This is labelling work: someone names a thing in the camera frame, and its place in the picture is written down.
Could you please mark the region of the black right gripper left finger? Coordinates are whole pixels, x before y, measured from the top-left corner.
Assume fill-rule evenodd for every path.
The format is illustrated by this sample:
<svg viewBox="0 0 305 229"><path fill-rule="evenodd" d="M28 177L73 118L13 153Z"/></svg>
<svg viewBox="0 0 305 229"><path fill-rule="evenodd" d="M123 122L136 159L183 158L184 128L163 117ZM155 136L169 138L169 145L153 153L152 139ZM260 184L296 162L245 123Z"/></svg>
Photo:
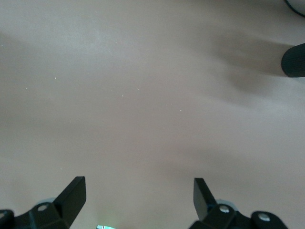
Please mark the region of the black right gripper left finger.
<svg viewBox="0 0 305 229"><path fill-rule="evenodd" d="M0 211L2 229L69 229L86 202L85 177L75 177L53 200L35 205L15 216L10 209Z"/></svg>

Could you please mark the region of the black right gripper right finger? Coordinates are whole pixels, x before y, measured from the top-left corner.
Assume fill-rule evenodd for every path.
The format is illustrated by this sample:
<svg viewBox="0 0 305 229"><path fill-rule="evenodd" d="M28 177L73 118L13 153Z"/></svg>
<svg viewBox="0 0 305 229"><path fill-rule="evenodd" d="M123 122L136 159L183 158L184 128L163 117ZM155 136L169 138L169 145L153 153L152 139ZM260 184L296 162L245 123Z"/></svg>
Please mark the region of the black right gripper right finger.
<svg viewBox="0 0 305 229"><path fill-rule="evenodd" d="M192 229L286 229L287 226L275 214L255 211L251 217L241 214L227 201L216 201L207 183L195 178L193 203L198 216Z"/></svg>

